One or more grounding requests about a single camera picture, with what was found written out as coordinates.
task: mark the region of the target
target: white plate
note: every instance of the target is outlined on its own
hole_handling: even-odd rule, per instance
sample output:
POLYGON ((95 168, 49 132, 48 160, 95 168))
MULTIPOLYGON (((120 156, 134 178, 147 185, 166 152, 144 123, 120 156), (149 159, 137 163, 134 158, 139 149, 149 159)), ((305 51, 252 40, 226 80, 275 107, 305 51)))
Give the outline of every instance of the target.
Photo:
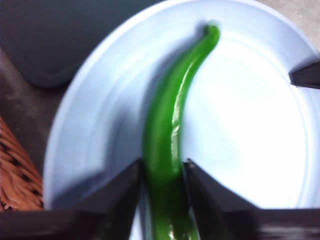
POLYGON ((76 74, 49 138, 47 209, 70 206, 141 157, 156 83, 209 20, 222 35, 189 92, 183 156, 259 207, 320 207, 320 91, 288 77, 318 59, 316 49, 256 1, 170 0, 118 27, 76 74))

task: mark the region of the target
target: gray surface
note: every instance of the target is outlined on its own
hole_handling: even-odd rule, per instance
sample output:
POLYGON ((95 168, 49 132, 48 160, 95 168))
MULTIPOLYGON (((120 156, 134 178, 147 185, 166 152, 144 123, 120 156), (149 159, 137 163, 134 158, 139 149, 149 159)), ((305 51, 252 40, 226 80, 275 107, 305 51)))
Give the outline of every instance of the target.
MULTIPOLYGON (((287 16, 320 49, 320 0, 261 0, 260 2, 287 16)), ((3 51, 1 51, 0 81, 0 114, 42 172, 49 131, 66 86, 44 90, 30 85, 3 51)))
POLYGON ((157 1, 1 0, 1 47, 32 84, 61 86, 112 29, 157 1))

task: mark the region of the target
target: wicker basket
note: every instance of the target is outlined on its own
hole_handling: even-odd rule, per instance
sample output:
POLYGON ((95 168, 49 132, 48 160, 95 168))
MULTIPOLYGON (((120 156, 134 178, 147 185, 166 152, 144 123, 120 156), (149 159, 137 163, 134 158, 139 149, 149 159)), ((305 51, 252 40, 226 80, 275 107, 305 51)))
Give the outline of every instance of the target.
POLYGON ((0 211, 42 209, 42 177, 0 116, 0 211))

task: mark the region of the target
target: green pepper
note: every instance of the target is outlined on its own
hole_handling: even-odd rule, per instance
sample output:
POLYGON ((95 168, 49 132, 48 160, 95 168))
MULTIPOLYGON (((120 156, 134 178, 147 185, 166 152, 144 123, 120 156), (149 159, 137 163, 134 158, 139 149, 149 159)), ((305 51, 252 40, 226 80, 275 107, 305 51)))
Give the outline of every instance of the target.
POLYGON ((153 240, 197 240, 181 160, 181 126, 191 82, 215 48, 220 30, 212 24, 204 36, 166 72, 147 113, 143 161, 153 240))

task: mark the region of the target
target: beige floor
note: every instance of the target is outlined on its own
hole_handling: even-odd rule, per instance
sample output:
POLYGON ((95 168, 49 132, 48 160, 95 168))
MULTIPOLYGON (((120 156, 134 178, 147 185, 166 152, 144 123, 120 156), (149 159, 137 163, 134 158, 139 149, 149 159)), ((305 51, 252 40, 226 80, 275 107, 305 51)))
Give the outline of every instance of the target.
POLYGON ((285 15, 312 40, 320 51, 320 0, 259 0, 285 15))
MULTIPOLYGON (((260 2, 287 16, 320 50, 320 0, 260 2)), ((42 170, 52 120, 66 88, 43 90, 31 86, 24 81, 3 52, 0 62, 0 114, 30 153, 38 169, 42 170)))

